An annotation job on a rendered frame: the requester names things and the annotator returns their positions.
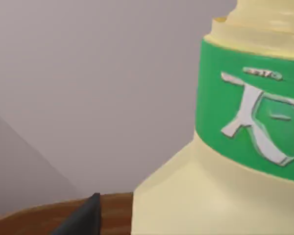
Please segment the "round wooden coaster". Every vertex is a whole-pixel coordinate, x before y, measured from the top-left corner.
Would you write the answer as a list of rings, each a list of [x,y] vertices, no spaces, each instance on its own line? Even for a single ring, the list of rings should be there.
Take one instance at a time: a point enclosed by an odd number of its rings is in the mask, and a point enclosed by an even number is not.
[[[0,235],[50,235],[88,198],[36,206],[0,217]],[[132,202],[131,192],[100,195],[100,235],[130,235]]]

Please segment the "cream bottle with green label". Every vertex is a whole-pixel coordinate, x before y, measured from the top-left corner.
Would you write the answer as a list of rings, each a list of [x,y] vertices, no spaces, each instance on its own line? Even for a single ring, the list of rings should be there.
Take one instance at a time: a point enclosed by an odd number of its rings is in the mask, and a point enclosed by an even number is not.
[[[294,0],[213,19],[194,138],[135,189],[131,235],[294,235]]]

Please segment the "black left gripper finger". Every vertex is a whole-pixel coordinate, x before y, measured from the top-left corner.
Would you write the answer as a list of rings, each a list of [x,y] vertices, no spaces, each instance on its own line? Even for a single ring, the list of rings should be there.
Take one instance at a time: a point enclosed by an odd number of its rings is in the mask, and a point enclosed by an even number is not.
[[[50,235],[100,235],[100,194],[89,197]]]

